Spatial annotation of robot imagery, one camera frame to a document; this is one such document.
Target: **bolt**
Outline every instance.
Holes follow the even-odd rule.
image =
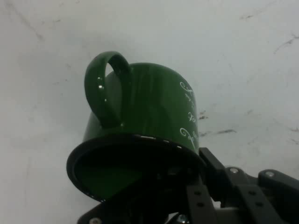
[[[239,172],[237,168],[231,168],[231,169],[229,169],[229,171],[232,172],[233,174],[236,174]]]
[[[273,176],[274,176],[274,173],[271,172],[271,171],[267,171],[265,174],[266,174],[268,177],[273,177]]]
[[[183,223],[183,224],[188,224],[189,223],[189,221],[188,221],[188,219],[187,219],[187,216],[185,216],[185,215],[179,215],[178,216],[178,219],[177,219],[177,221],[179,222],[179,223]]]
[[[92,218],[89,220],[89,224],[101,224],[102,221],[99,218]]]

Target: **mug handle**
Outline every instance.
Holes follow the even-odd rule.
[[[103,128],[121,124],[120,115],[112,108],[107,99],[105,86],[106,65],[109,63],[115,74],[129,72],[127,60],[118,52],[107,51],[96,56],[88,65],[85,73],[84,88],[88,104]]]

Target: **black mechanical part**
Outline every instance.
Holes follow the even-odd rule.
[[[200,148],[199,156],[204,166],[197,176],[175,168],[147,176],[78,224],[164,224],[174,212],[167,224],[299,224],[298,180],[275,170],[254,178],[240,168],[225,168],[207,148]]]

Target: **white surface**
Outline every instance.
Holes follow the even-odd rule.
[[[298,8],[296,0],[1,0],[0,224],[73,224],[97,204],[65,164],[90,112],[85,69],[107,50],[182,74],[208,116],[201,146],[224,164],[299,178]],[[215,134],[227,129],[236,132]]]

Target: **mug rim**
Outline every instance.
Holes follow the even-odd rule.
[[[83,185],[83,183],[77,178],[75,173],[75,167],[77,162],[87,153],[93,150],[103,150],[105,147],[111,146],[130,146],[130,145],[142,145],[153,146],[151,153],[161,153],[159,150],[163,150],[165,155],[172,154],[180,157],[182,166],[187,166],[195,172],[202,172],[205,166],[204,161],[192,150],[177,144],[171,140],[144,136],[140,134],[111,134],[103,137],[93,138],[84,141],[78,145],[69,155],[66,163],[66,171],[69,179],[81,192],[87,196],[97,200],[99,202],[105,201],[105,198],[92,194],[90,190]]]

